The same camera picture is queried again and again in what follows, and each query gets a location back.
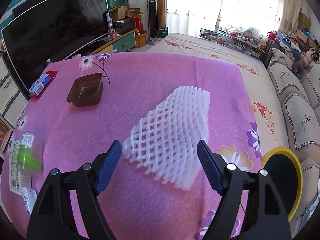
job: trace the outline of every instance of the bottle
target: bottle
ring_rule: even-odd
[[[18,150],[17,169],[41,172],[43,148],[31,132],[22,135]]]

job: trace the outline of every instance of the tower fan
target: tower fan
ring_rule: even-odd
[[[147,0],[149,38],[147,44],[154,45],[158,38],[157,0]]]

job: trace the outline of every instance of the pillow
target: pillow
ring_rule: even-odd
[[[284,65],[275,62],[268,68],[268,73],[275,86],[281,105],[288,95],[295,93],[309,103],[308,96],[297,77]]]
[[[297,208],[290,221],[291,237],[299,232],[305,209],[313,204],[318,194],[318,179],[320,167],[313,160],[305,160],[301,163],[302,169],[302,195]]]
[[[305,69],[301,84],[307,93],[312,109],[320,106],[320,64],[313,62]]]
[[[279,51],[279,49],[270,49],[272,51],[272,57],[270,60],[270,66],[275,62],[279,62],[282,65],[286,66],[288,69],[292,70],[292,64],[294,61],[290,59],[286,54]]]
[[[282,105],[288,131],[289,148],[299,162],[312,159],[320,163],[320,126],[306,100],[290,94]]]

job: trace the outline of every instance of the bag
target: bag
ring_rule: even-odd
[[[268,36],[268,40],[272,40],[272,41],[275,41],[276,40],[276,35],[277,35],[277,32],[276,31],[271,31],[269,33],[267,33],[267,36]]]

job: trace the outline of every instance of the teal cabinet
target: teal cabinet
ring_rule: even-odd
[[[123,37],[119,41],[116,41],[112,44],[113,49],[116,49],[116,52],[125,52],[136,45],[136,38],[134,33],[129,34],[128,36]]]

